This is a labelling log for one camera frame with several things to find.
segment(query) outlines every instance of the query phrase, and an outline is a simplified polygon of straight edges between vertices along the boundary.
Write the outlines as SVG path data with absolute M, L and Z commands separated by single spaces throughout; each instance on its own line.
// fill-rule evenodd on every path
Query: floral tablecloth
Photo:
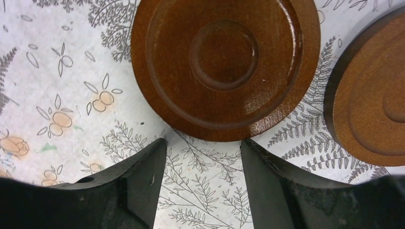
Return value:
M 323 120 L 331 69 L 369 23 L 404 0 L 316 0 L 322 32 L 314 80 L 298 107 L 254 138 L 312 173 L 360 183 L 376 167 L 337 145 Z M 0 176 L 38 186 L 74 183 L 158 137 L 168 158 L 155 228 L 253 228 L 240 142 L 171 129 L 149 107 L 130 63 L 139 0 L 0 0 Z

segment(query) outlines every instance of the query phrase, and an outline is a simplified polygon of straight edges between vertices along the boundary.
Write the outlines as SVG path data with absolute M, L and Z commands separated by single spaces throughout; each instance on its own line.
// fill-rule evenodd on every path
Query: wood grain surface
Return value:
M 405 165 L 405 7 L 377 20 L 349 45 L 332 71 L 325 120 L 354 157 Z
M 132 30 L 136 80 L 173 128 L 246 139 L 297 106 L 320 51 L 312 0 L 145 0 Z

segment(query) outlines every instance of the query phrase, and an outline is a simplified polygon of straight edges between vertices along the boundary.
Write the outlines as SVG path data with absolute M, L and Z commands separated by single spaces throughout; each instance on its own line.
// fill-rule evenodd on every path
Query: white patterned fabric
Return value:
M 322 38 L 313 83 L 290 116 L 253 139 L 337 181 L 405 173 L 405 167 L 376 167 L 352 157 L 333 141 L 322 115 L 325 85 L 343 50 L 405 0 L 315 2 Z M 129 51 L 138 4 L 0 0 L 0 176 L 38 186 L 74 183 L 165 137 L 155 228 L 252 229 L 240 142 L 205 142 L 176 132 L 142 96 Z

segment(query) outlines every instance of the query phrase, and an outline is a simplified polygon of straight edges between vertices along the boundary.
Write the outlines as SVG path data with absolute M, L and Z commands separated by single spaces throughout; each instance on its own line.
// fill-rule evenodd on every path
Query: round wooden disc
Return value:
M 379 19 L 345 50 L 325 93 L 332 136 L 354 157 L 405 165 L 405 7 Z
M 145 0 L 131 40 L 138 85 L 156 113 L 221 142 L 283 120 L 308 89 L 319 50 L 313 0 Z

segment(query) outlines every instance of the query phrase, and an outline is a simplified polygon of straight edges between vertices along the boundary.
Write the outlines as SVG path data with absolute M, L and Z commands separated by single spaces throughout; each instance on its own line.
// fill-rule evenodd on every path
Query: light brown wooden disc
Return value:
M 379 19 L 349 45 L 328 82 L 325 119 L 354 157 L 405 165 L 405 7 Z
M 320 50 L 312 0 L 143 0 L 131 55 L 150 106 L 209 141 L 246 139 L 300 102 Z

